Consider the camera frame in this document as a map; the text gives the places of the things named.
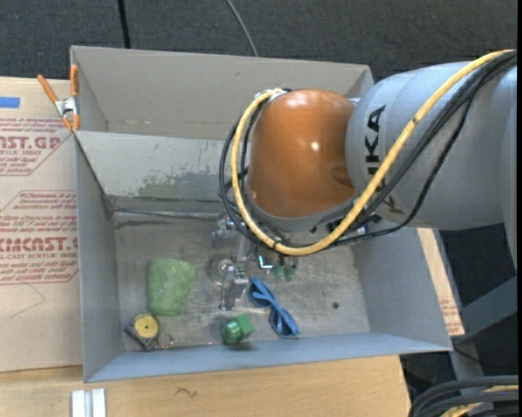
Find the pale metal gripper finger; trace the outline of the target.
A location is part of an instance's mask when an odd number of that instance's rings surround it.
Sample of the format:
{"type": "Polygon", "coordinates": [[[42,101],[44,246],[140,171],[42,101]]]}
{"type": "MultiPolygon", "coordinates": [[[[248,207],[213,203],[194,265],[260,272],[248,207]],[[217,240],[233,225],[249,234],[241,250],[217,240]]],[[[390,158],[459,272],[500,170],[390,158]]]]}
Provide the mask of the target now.
{"type": "Polygon", "coordinates": [[[226,264],[223,268],[223,276],[221,280],[221,300],[219,309],[222,311],[230,311],[235,307],[243,292],[245,291],[249,279],[243,268],[236,267],[232,264],[226,264]]]}
{"type": "Polygon", "coordinates": [[[222,248],[236,244],[241,235],[241,222],[234,222],[228,215],[221,215],[216,220],[216,229],[211,233],[211,247],[222,248]]]}

